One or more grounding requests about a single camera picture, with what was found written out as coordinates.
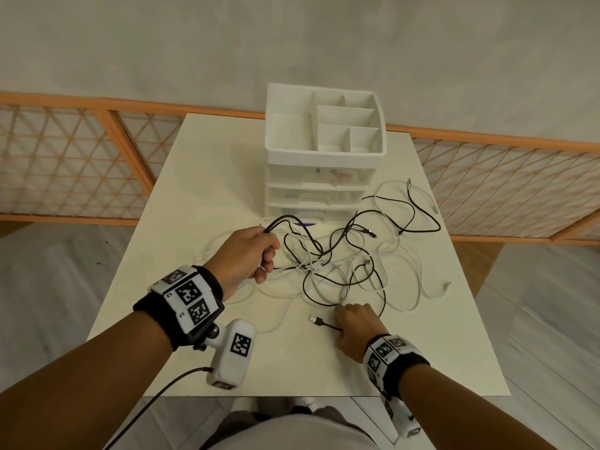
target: forearm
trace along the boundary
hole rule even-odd
[[[129,314],[0,395],[0,448],[101,449],[171,353],[152,318]]]
[[[398,388],[437,450],[554,449],[535,432],[428,365],[409,368]]]

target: wristband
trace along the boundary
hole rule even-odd
[[[134,306],[145,311],[166,333],[175,351],[202,343],[216,317],[224,310],[221,285],[206,268],[182,265],[148,287]]]
[[[409,341],[381,334],[369,341],[362,362],[371,383],[387,397],[400,398],[398,384],[407,369],[429,362]]]

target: table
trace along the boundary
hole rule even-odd
[[[202,253],[216,249],[238,228],[257,225],[263,217],[264,192],[263,120],[188,114],[162,169],[89,337],[97,335],[131,311],[146,288],[181,264],[198,262]],[[377,171],[374,190],[388,180],[410,178],[431,194],[410,136],[387,134],[388,153]],[[393,185],[382,195],[390,195]],[[425,208],[428,200],[414,193]],[[365,201],[365,207],[371,205]],[[385,206],[398,222],[408,220],[408,210]],[[475,307],[446,228],[428,234],[405,234],[422,258],[424,285],[437,292],[451,281],[445,297],[422,298],[414,312],[387,309],[382,320],[392,333],[414,343],[431,365],[480,395],[509,395],[505,380]],[[377,216],[373,230],[382,236],[387,229]],[[433,227],[418,215],[414,228]],[[416,294],[416,276],[401,258],[385,259],[390,284],[388,300],[408,308]],[[271,293],[289,294],[289,284],[273,282]],[[173,385],[173,396],[375,396],[363,367],[341,355],[334,347],[336,332],[308,321],[311,314],[331,319],[331,309],[312,307],[297,298],[274,299],[240,289],[217,323],[245,318],[260,333],[256,340],[244,385],[233,391],[206,385],[203,374],[193,374]],[[349,302],[369,302],[376,310],[381,300],[375,293],[353,287]],[[268,331],[278,325],[274,331]],[[198,352],[180,348],[169,359],[146,395],[154,395],[170,380],[191,368],[211,362],[212,350]]]

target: person's left hand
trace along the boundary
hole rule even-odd
[[[254,278],[261,284],[266,274],[273,271],[275,250],[281,244],[277,235],[264,230],[262,226],[236,230],[204,264],[221,284],[223,301],[233,295],[244,279]]]

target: wrist-mounted device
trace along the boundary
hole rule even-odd
[[[223,330],[215,319],[224,310],[223,290],[211,272],[201,266],[182,265],[148,287],[134,306],[145,311],[169,337],[173,351],[179,346],[215,349],[206,382],[225,390],[244,381],[256,339],[256,328],[234,319]]]
[[[394,428],[401,438],[410,438],[421,432],[421,426],[402,402],[398,384],[406,370],[429,362],[408,340],[398,335],[382,334],[367,345],[362,359],[371,383],[379,390],[380,398]]]

